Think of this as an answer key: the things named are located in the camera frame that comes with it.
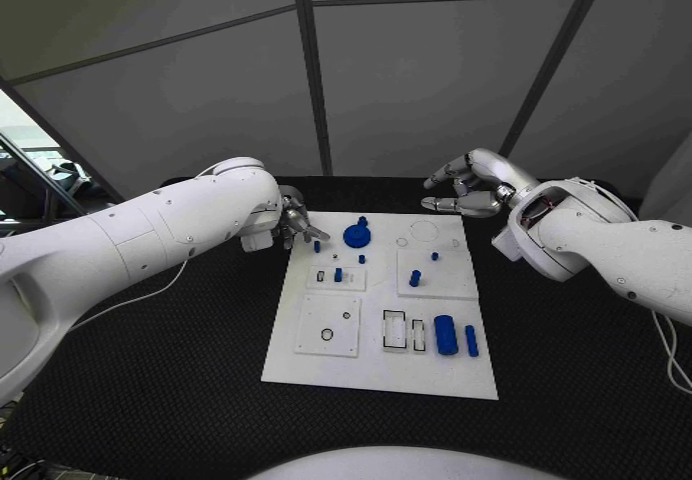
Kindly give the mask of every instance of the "black mat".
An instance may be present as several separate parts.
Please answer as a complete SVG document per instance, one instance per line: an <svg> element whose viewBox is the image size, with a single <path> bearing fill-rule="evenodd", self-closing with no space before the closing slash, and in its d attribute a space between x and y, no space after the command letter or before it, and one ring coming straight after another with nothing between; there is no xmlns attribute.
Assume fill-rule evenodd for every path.
<svg viewBox="0 0 692 480"><path fill-rule="evenodd" d="M426 213L418 180L290 183L314 210ZM165 294L69 336L2 441L130 479L241 478L310 453L392 444L574 479L692 478L692 398L668 382L649 313L593 270L560 284L511 263L490 246L502 224L466 221L499 402L261 383L289 254L244 254L231 241L192 260ZM679 333L692 366L692 332Z"/></svg>

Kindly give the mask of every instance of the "white board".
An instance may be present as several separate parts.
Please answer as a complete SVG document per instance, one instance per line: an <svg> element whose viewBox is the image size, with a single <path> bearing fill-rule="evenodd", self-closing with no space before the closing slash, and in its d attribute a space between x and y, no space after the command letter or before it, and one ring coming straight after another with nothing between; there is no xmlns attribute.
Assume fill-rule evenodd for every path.
<svg viewBox="0 0 692 480"><path fill-rule="evenodd" d="M372 241L364 248L355 249L345 244L342 235L362 215L368 218ZM332 240L322 242L320 253L316 253L313 245L303 243L297 237L286 272L263 381L498 400L462 217L312 212L310 221L332 235ZM437 262L431 260L431 264L424 267L426 270L420 269L423 278L428 281L417 287L421 289L420 296L402 296L398 291L401 263L398 258L404 250L411 251L411 254L405 253L404 256L411 255L414 260L420 258L421 261L424 256L430 258L433 252L440 254ZM366 257L365 264L359 264L359 255ZM447 276L454 269L447 271L446 260L450 261L450 266L454 264L454 269L460 269L459 276L451 280ZM338 283L333 278L336 268L342 268L343 272L365 273L358 277L356 282L359 283L361 279L365 280L365 291L345 290L343 285L332 288ZM330 274L325 275L323 282L319 282L320 285L314 288L316 279L313 282L312 277L320 270ZM426 285L437 285L436 288L443 288L443 284L436 281L443 276L447 280L457 281L454 285L463 285L462 296L469 299L459 299L459 289L453 289L451 295L449 292L440 294L437 291L428 291L430 296L423 297ZM304 319L306 312L314 309L304 309L306 298L312 298L310 302L320 302L322 310L333 311L307 330L304 326L302 327L302 317ZM353 299L361 301L355 344L353 338L348 339L355 331L353 323L338 322L338 313L346 306L343 302ZM384 348L385 310L405 312L405 328L410 337L404 351ZM457 355L443 356L437 352L433 321L438 315L450 315L454 318L460 348ZM414 319L423 320L424 352L414 352L413 348ZM319 338L329 322L338 322L332 323L336 325L335 328L345 329L342 337L348 338L342 338L340 341L345 341L343 345L348 348L338 346L340 344L335 342L336 331L329 341ZM473 325L476 329L480 351L476 358L469 356L466 347L466 325ZM299 345L303 345L299 340L306 338L304 335L310 341L316 342L310 347L316 353L297 349ZM343 356L353 355L353 352L346 352L353 345L358 350L356 356Z"/></svg>

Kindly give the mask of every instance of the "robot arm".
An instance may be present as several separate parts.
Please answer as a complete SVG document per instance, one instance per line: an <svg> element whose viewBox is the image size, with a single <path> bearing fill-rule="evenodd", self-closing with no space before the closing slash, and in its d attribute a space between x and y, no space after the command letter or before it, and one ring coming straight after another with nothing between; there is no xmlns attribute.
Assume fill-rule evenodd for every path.
<svg viewBox="0 0 692 480"><path fill-rule="evenodd" d="M0 405L26 386L74 323L130 285L232 237L245 251L281 233L329 239L307 219L300 192L280 187L253 158L116 207L0 239Z"/></svg>
<svg viewBox="0 0 692 480"><path fill-rule="evenodd" d="M561 282L591 264L619 295L692 325L689 228L660 220L639 222L623 202L597 185L580 179L541 184L485 149L450 162L424 186L430 188L446 178L454 178L460 198L427 197L423 206L485 217L506 204L508 226L493 245L512 261L524 258L542 275ZM473 191L483 182L490 191Z"/></svg>

